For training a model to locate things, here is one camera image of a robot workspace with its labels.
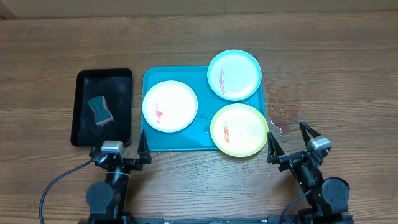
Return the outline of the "white plate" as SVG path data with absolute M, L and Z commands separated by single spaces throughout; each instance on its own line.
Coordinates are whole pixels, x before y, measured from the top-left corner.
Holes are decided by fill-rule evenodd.
M 186 84 L 167 80 L 154 85 L 145 94 L 142 114 L 154 129 L 173 133 L 185 129 L 195 119 L 198 100 Z

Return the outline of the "light blue plate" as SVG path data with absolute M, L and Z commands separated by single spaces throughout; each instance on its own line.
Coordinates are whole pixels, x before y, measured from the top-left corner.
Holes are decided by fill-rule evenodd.
M 243 50 L 225 50 L 216 55 L 207 70 L 210 88 L 223 99 L 240 101 L 259 88 L 262 70 L 259 62 Z

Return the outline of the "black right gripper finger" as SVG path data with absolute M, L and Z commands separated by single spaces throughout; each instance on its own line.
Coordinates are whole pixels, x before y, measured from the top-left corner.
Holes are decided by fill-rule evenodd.
M 311 138 L 319 137 L 320 133 L 312 129 L 304 120 L 299 122 L 300 130 L 302 133 L 302 137 L 304 140 L 305 145 L 309 143 Z
M 276 138 L 270 131 L 267 133 L 267 142 L 268 142 L 267 162 L 269 164 L 279 164 L 281 159 L 285 157 L 285 152 L 283 151 L 280 144 L 277 142 Z

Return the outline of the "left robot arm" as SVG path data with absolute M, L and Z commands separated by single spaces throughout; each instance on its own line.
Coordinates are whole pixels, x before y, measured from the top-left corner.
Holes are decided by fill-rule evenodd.
M 105 180 L 92 184 L 86 192 L 86 202 L 90 208 L 88 223 L 137 223 L 125 211 L 130 173 L 142 171 L 146 164 L 152 163 L 146 133 L 141 132 L 137 153 L 138 158 L 125 158 L 121 141 L 111 141 L 105 135 L 90 150 L 95 166 L 106 170 Z

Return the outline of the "green and pink sponge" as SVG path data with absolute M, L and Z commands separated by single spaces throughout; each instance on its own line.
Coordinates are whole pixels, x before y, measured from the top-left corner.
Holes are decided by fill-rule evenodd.
M 88 105 L 94 112 L 94 121 L 97 126 L 103 126 L 114 121 L 104 96 L 96 96 L 88 100 Z

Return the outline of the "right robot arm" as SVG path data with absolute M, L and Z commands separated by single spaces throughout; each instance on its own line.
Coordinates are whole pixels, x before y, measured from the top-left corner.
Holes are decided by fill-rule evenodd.
M 280 215 L 268 216 L 268 223 L 353 223 L 348 211 L 349 184 L 342 178 L 323 178 L 319 169 L 331 150 L 331 141 L 299 122 L 305 149 L 286 155 L 271 132 L 267 133 L 267 162 L 289 170 L 303 191 Z

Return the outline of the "yellow-green plate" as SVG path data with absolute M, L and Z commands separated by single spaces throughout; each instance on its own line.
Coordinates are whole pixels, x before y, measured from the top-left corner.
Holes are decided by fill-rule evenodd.
M 268 125 L 264 115 L 252 106 L 234 103 L 216 112 L 210 124 L 215 146 L 233 157 L 248 157 L 266 144 Z

